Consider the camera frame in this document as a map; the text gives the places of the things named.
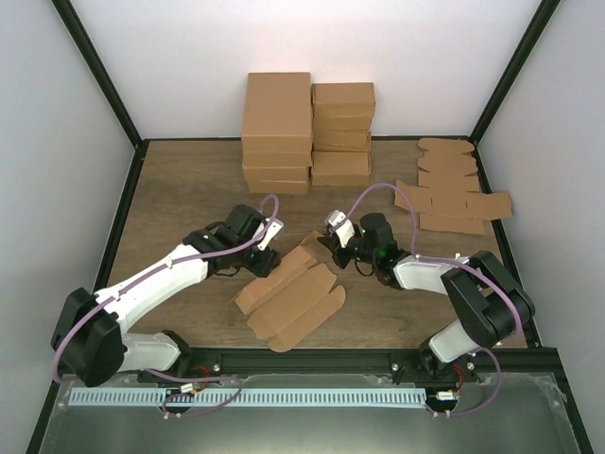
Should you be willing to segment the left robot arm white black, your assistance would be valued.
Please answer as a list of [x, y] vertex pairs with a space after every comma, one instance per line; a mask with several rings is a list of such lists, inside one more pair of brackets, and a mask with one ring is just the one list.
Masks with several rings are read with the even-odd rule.
[[193, 371], [191, 347], [173, 331], [146, 335], [132, 333], [132, 327], [182, 290], [228, 270], [269, 276], [280, 263], [269, 244], [283, 228], [276, 217], [238, 204], [226, 219], [190, 233], [131, 278], [94, 293], [74, 290], [51, 339], [54, 380], [63, 381], [65, 368], [88, 387], [131, 371], [183, 382]]

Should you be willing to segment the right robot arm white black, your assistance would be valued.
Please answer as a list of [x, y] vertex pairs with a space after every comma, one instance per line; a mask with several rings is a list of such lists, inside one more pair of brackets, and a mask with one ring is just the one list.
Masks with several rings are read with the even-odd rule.
[[351, 262], [368, 264], [370, 274], [385, 287], [449, 298], [457, 319], [420, 347], [419, 369], [433, 381], [446, 378], [459, 358], [522, 331], [535, 314], [530, 297], [493, 253], [431, 258], [408, 252], [398, 246], [380, 213], [369, 213], [354, 224], [335, 210], [319, 243], [341, 269]]

